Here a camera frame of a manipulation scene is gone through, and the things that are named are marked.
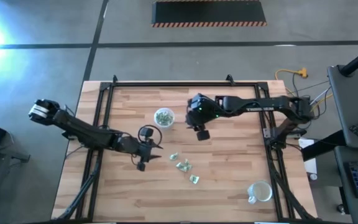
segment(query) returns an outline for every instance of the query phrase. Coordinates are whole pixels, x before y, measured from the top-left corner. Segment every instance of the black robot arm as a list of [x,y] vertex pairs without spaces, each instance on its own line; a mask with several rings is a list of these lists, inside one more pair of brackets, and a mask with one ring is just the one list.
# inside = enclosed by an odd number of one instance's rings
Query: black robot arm
[[29,117],[36,123],[58,126],[65,130],[62,134],[63,136],[68,139],[71,136],[77,137],[84,147],[109,149],[140,156],[137,168],[141,171],[145,169],[145,162],[159,157],[151,155],[153,147],[161,148],[150,138],[153,135],[153,129],[151,128],[139,130],[139,136],[143,136],[144,140],[130,135],[124,136],[126,133],[122,131],[92,126],[72,116],[66,110],[60,109],[59,104],[51,100],[37,100],[30,110]]
[[198,93],[188,100],[186,123],[197,131],[198,140],[209,139],[205,123],[218,117],[230,118],[242,113],[259,111],[279,111],[287,119],[277,128],[270,130],[271,146],[280,144],[299,124],[306,124],[314,118],[310,112],[309,98],[280,96],[275,98],[242,99],[237,96],[216,96],[215,100]]

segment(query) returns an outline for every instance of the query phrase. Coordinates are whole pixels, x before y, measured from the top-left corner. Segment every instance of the yellow cable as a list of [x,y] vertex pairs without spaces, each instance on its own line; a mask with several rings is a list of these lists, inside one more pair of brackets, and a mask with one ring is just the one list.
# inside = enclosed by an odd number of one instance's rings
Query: yellow cable
[[[299,74],[299,71],[293,71],[293,70],[288,70],[288,69],[279,69],[279,70],[277,70],[277,71],[274,73],[274,77],[276,78],[276,80],[278,80],[277,74],[278,74],[279,72],[290,72],[290,73]],[[287,87],[285,87],[285,89],[286,89],[287,91],[289,91],[292,96],[295,96],[295,95],[292,93],[292,92],[293,92],[292,90],[290,90],[290,89],[287,88]]]
[[310,112],[314,111],[314,109],[316,109],[316,107],[317,107],[320,103],[322,103],[324,100],[327,100],[328,98],[330,98],[330,97],[332,97],[332,96],[333,96],[333,94],[330,94],[330,95],[328,95],[325,99],[319,100],[319,101],[311,108]]

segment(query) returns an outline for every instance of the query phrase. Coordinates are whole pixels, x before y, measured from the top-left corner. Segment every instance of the mug handle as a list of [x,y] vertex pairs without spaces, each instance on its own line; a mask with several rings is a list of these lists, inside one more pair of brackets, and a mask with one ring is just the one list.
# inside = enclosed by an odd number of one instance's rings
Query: mug handle
[[248,202],[253,205],[256,202],[256,198],[254,196],[251,196],[248,198]]

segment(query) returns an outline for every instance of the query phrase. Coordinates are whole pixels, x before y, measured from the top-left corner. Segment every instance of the white cable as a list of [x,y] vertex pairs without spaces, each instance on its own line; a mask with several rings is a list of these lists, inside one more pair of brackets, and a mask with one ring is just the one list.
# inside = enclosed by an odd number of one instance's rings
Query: white cable
[[320,93],[320,95],[318,95],[318,96],[310,103],[310,105],[312,105],[313,103],[315,103],[315,102],[317,101],[317,99],[318,99],[320,96],[322,96],[323,94],[325,94],[328,90],[329,90],[329,88],[326,89],[324,92]]

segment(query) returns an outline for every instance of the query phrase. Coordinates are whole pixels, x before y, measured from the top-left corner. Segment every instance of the table leg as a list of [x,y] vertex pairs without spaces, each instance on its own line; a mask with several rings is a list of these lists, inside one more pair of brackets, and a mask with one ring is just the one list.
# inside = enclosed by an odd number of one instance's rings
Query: table leg
[[334,150],[336,146],[345,146],[345,137],[343,130],[337,131],[334,134],[302,149],[302,156],[304,161],[315,158],[326,152]]

